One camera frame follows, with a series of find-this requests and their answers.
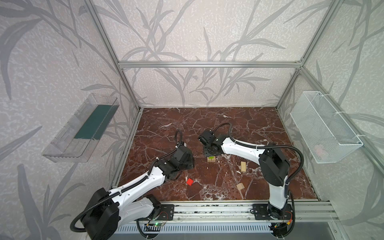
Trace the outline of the wood block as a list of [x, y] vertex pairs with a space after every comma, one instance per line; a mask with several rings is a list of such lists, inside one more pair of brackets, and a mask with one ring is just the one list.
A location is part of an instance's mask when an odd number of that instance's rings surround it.
[[247, 163], [241, 162], [241, 173], [245, 173], [247, 171]]
[[216, 162], [216, 157], [215, 156], [207, 157], [207, 162], [208, 163], [215, 163]]

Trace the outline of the small wood cube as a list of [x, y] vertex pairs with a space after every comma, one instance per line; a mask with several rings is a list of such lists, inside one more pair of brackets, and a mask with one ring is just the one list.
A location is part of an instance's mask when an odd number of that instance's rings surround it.
[[239, 191], [245, 189], [245, 186], [244, 186], [243, 183], [239, 183], [239, 184], [237, 184], [236, 187], [237, 187], [237, 189], [238, 189]]

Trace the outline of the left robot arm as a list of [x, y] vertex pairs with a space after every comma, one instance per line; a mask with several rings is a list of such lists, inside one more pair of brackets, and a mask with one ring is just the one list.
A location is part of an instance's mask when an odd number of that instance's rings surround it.
[[161, 204], [155, 197], [144, 195], [194, 166], [192, 151], [184, 145], [177, 147], [169, 156], [157, 158], [147, 172], [127, 184], [109, 191], [97, 190], [71, 222], [71, 231], [86, 232], [92, 240], [107, 240], [121, 225], [154, 218]]

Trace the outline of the red block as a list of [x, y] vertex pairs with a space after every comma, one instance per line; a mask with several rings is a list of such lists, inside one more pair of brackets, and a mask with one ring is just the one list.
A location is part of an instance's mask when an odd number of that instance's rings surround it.
[[188, 179], [188, 180], [187, 180], [187, 184], [188, 184], [189, 186], [191, 186], [193, 183], [194, 183], [194, 181], [193, 181], [192, 179]]

